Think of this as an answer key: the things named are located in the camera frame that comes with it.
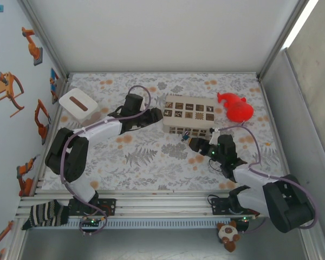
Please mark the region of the beige box with patterned tiles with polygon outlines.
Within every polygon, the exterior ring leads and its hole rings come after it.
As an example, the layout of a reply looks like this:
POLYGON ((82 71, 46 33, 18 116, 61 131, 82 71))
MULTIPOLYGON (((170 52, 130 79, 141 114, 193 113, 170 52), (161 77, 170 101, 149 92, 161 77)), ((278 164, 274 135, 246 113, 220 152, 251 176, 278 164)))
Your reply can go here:
POLYGON ((215 125, 215 99, 168 95, 163 110, 163 131, 182 135, 186 131, 193 137, 208 138, 215 125))

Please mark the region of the aluminium frame post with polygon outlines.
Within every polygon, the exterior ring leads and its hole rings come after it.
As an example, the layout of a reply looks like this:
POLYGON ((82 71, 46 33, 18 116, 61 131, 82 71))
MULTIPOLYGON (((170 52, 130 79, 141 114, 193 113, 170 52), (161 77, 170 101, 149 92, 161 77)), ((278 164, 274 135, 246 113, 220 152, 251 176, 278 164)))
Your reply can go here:
POLYGON ((291 15, 285 23, 282 32, 280 33, 274 47, 269 53, 268 58, 263 64, 262 69, 258 73, 258 79, 261 81, 267 74, 274 59, 281 50, 289 48, 294 39, 302 29, 303 25, 307 21, 311 12, 317 5, 319 0, 298 0, 291 15))
POLYGON ((37 33, 37 37, 40 39, 40 42, 45 47, 49 57, 53 61, 54 65, 60 72, 60 76, 64 78, 65 81, 68 80, 69 71, 66 66, 63 64, 60 55, 57 53, 55 46, 53 45, 51 38, 48 36, 47 31, 45 30, 41 19, 37 15, 37 11, 30 4, 29 0, 16 0, 20 5, 22 11, 24 12, 26 18, 31 24, 33 30, 37 33))

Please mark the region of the red plastic toy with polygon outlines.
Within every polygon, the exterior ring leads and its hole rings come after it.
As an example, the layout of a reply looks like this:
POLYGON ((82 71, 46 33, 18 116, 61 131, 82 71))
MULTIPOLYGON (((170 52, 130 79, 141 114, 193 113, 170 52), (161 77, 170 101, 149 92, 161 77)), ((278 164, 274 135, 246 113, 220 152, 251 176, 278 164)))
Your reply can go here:
POLYGON ((254 108, 247 103, 245 97, 239 97, 234 93, 217 93, 217 100, 218 103, 224 101, 226 116, 232 122, 242 123, 254 115, 254 108))

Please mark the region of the white tissue box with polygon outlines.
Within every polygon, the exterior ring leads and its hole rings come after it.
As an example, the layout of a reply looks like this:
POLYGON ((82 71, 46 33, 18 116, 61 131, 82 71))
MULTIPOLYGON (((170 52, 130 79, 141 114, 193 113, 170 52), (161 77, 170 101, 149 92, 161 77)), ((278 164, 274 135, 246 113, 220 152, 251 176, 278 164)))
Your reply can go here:
POLYGON ((98 103, 78 88, 71 89, 59 98, 59 104, 82 126, 100 120, 98 103))

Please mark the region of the black white striped cloth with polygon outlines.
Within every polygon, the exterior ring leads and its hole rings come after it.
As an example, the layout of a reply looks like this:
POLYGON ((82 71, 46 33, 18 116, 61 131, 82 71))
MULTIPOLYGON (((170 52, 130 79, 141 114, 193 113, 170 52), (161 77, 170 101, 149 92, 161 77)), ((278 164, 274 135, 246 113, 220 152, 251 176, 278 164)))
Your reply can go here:
POLYGON ((44 226, 61 226, 67 224, 68 218, 69 207, 61 205, 57 200, 51 200, 47 203, 33 205, 30 208, 29 218, 21 230, 44 226))

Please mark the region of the floral patterned tablecloth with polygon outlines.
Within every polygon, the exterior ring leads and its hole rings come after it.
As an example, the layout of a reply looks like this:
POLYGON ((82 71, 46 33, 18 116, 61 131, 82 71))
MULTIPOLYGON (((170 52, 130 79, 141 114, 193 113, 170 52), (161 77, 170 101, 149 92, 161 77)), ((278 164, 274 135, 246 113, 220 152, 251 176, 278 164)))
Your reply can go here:
MULTIPOLYGON (((103 116, 124 103, 129 88, 152 97, 164 108, 168 95, 214 98, 217 93, 245 97, 255 112, 236 128, 223 105, 215 109, 215 125, 233 136, 239 157, 269 174, 285 172, 268 107, 256 74, 72 74, 70 89, 94 99, 103 116)), ((94 146, 87 155, 85 179, 97 190, 230 190, 235 184, 219 173, 219 165, 193 152, 179 134, 163 131, 161 122, 94 146)))

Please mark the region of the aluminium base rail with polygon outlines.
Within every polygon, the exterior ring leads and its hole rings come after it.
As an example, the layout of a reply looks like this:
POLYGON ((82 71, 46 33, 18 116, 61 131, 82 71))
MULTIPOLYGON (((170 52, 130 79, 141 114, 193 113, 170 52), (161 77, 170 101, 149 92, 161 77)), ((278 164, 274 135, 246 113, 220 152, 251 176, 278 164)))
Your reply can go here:
MULTIPOLYGON (((210 218, 210 194, 226 198, 228 190, 213 191, 105 191, 98 192, 101 199, 116 199, 115 218, 210 218)), ((68 204, 72 198, 66 190, 51 191, 38 189, 33 197, 23 197, 15 217, 27 218, 30 207, 56 199, 68 204)))

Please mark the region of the blue orange machine wall sticker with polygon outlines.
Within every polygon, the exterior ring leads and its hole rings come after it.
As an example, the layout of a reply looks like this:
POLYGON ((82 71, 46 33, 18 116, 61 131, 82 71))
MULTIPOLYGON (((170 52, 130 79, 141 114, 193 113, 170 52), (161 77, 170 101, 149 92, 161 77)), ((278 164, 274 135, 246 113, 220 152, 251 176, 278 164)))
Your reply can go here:
POLYGON ((50 69, 50 92, 51 92, 51 102, 52 104, 57 103, 59 99, 58 95, 58 80, 59 76, 57 75, 56 71, 53 68, 50 69))

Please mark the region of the orange claw gripper wall sticker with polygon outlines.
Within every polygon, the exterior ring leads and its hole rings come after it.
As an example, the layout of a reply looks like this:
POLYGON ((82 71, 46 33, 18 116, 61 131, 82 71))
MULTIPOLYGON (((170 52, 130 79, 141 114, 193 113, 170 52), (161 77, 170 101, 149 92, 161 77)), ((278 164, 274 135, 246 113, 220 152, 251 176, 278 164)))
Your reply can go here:
POLYGON ((16 111, 10 115, 10 118, 24 109, 24 106, 20 106, 16 101, 17 97, 24 94, 24 88, 19 79, 11 72, 2 73, 0 71, 0 94, 3 93, 4 96, 0 97, 0 101, 7 98, 16 108, 16 111), (18 94, 15 94, 14 92, 14 83, 18 85, 18 94))

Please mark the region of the brown white plush toy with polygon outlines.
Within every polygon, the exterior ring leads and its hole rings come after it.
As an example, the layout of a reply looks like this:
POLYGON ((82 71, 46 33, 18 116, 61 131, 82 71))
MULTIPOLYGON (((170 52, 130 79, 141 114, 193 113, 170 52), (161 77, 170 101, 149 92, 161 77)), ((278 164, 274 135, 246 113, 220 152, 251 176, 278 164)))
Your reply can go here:
POLYGON ((228 224, 218 223, 217 224, 218 237, 224 248, 228 252, 234 252, 236 249, 236 242, 240 240, 240 235, 237 230, 237 224, 234 220, 228 224))

